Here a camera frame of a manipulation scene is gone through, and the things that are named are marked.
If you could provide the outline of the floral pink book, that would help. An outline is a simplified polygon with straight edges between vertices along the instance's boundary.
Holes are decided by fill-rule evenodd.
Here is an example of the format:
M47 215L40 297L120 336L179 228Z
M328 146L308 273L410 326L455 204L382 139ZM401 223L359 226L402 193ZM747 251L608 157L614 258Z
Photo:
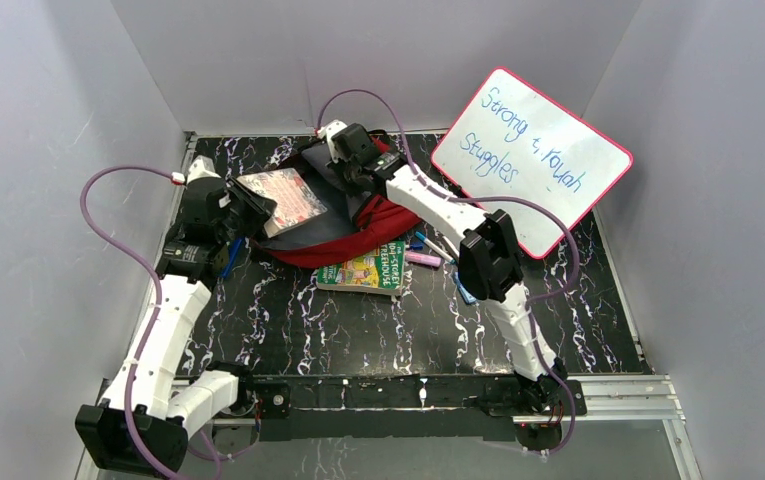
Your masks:
M276 202L264 224L268 238L293 230L328 211L295 168L241 175L236 180L252 192Z

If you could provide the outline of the red backpack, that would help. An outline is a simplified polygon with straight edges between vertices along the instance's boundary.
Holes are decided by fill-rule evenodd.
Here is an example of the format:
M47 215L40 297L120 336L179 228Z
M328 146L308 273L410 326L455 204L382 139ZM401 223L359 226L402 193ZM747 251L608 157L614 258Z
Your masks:
M328 145L315 140L278 165L297 170L327 211L273 238L252 239L254 248L289 265L319 268L369 253L420 222L380 193L347 194L330 161Z

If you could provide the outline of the green book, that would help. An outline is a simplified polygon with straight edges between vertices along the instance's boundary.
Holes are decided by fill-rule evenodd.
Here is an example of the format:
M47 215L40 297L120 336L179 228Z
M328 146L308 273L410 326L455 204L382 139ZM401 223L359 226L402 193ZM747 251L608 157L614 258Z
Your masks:
M399 296L404 285L405 253L405 243L393 241L351 260L321 267L316 272L316 287L327 291Z

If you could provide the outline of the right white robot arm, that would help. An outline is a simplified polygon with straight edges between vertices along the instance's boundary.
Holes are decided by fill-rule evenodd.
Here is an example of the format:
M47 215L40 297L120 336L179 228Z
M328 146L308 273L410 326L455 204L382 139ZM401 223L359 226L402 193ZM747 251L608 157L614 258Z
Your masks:
M533 318L523 284L524 261L508 213L492 213L443 189L407 155L387 151L361 125L332 121L317 131L330 169L351 193L377 191L457 243L461 285L491 314L509 351L523 405L548 413L561 399L566 375Z

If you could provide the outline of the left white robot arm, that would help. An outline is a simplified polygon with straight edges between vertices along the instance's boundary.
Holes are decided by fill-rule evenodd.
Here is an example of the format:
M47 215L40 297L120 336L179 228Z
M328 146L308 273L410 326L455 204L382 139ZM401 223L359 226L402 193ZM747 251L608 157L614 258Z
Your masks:
M111 385L95 404L80 407L75 427L98 467L177 479L191 438L215 417L263 409L244 365L214 361L184 387L176 383L176 369L196 321L229 271L238 240L262 226L275 204L235 180L172 173L168 180L183 189L181 210L159 259L149 262L91 216L87 198L99 178L83 187L81 213L95 233L145 268L154 301Z

